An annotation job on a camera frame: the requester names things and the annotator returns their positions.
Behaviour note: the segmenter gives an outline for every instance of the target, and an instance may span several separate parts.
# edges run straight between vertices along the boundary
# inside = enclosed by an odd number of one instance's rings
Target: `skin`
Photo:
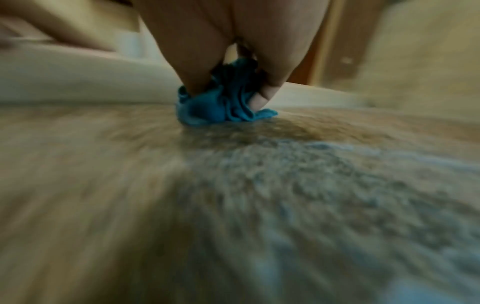
[[[0,9],[2,3],[9,2],[17,3],[0,0]],[[264,81],[250,101],[250,107],[257,111],[272,99],[307,54],[329,0],[133,0],[133,3],[166,60],[193,96],[205,91],[211,71],[223,62],[227,48],[233,43],[237,43],[240,56],[254,56]],[[26,16],[22,11],[29,11],[32,16],[31,6],[17,3],[16,14]],[[49,22],[41,17],[35,20],[42,28],[58,28],[49,27]]]

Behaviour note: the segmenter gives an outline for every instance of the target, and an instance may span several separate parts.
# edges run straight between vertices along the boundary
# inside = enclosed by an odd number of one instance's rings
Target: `wall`
[[[480,1],[385,9],[352,89],[374,106],[480,122]]]

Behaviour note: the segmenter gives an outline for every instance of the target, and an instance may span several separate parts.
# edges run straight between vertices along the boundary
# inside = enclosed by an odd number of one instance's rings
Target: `speckled surface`
[[[2,303],[478,303],[480,126],[0,112]]]

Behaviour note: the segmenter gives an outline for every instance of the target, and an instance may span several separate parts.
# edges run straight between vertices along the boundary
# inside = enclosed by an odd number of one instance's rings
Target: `teal rag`
[[[248,106],[262,85],[257,66],[256,60],[247,58],[219,66],[212,72],[209,89],[195,97],[188,94],[185,86],[180,87],[176,105],[178,119],[184,124],[199,126],[225,121],[254,121],[278,115],[271,109],[255,113]]]

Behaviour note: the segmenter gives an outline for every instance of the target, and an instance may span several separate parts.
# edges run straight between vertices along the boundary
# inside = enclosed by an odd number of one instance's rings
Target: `blue cloth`
[[[191,97],[185,86],[178,90],[176,105],[178,119],[187,125],[198,126],[225,121],[254,121],[278,115],[263,109],[253,112],[248,106],[262,85],[254,59],[240,58],[234,63],[219,66],[212,72],[210,88]]]

